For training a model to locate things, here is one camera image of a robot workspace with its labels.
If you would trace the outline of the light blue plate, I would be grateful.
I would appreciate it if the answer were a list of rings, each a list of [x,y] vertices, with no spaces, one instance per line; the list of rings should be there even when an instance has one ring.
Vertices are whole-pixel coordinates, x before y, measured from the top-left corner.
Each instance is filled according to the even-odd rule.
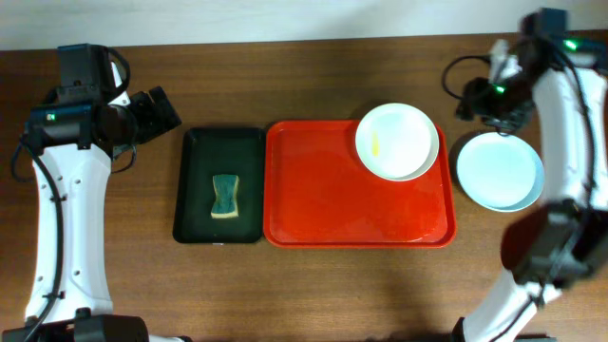
[[[467,142],[456,160],[458,182],[486,209],[511,213],[535,203],[542,194],[544,168],[524,140],[484,133]]]

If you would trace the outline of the green and yellow sponge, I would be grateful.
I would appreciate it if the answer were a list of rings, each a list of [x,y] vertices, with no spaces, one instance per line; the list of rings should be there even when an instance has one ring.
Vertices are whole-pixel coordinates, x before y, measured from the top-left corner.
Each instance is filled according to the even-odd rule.
[[[238,216],[238,175],[221,174],[212,178],[215,199],[211,209],[213,219],[233,219]]]

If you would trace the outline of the white plate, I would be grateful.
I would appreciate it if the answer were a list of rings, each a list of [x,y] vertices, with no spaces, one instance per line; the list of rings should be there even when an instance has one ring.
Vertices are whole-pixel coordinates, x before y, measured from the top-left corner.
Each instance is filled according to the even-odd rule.
[[[412,105],[381,104],[359,122],[354,145],[359,160],[374,176],[387,181],[413,181],[435,163],[439,129]]]

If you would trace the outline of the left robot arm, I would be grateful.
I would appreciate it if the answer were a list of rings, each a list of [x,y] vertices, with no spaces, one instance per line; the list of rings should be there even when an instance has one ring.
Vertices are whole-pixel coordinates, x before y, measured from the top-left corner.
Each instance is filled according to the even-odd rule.
[[[58,49],[61,83],[35,106],[17,149],[38,194],[34,282],[21,328],[5,341],[154,341],[142,318],[113,312],[105,275],[105,192],[112,163],[181,124],[159,86],[127,94],[114,48]]]

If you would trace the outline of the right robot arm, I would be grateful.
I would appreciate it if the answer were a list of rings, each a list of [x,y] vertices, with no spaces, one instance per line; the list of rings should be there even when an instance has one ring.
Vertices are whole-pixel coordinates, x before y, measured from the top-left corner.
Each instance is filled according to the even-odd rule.
[[[485,56],[487,78],[469,81],[456,116],[514,133],[537,112],[544,185],[540,206],[503,235],[502,272],[481,305],[455,325],[453,341],[519,341],[523,328],[607,260],[607,47],[572,37],[563,9],[520,23],[516,44]]]

